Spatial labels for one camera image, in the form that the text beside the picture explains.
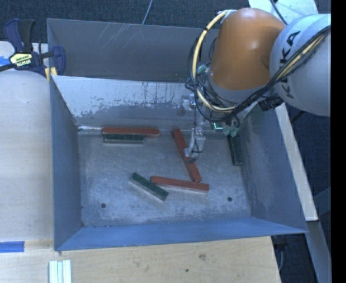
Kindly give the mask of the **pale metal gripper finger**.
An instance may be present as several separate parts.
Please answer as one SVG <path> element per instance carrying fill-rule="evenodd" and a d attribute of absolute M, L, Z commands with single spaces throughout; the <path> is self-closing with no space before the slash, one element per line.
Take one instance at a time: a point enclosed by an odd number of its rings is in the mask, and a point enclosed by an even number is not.
<path fill-rule="evenodd" d="M 186 157 L 195 157 L 195 138 L 192 136 L 187 147 L 184 149 L 184 154 Z"/>
<path fill-rule="evenodd" d="M 206 142 L 206 137 L 201 129 L 193 129 L 190 141 L 190 155 L 193 160 L 197 160 L 202 153 Z"/>

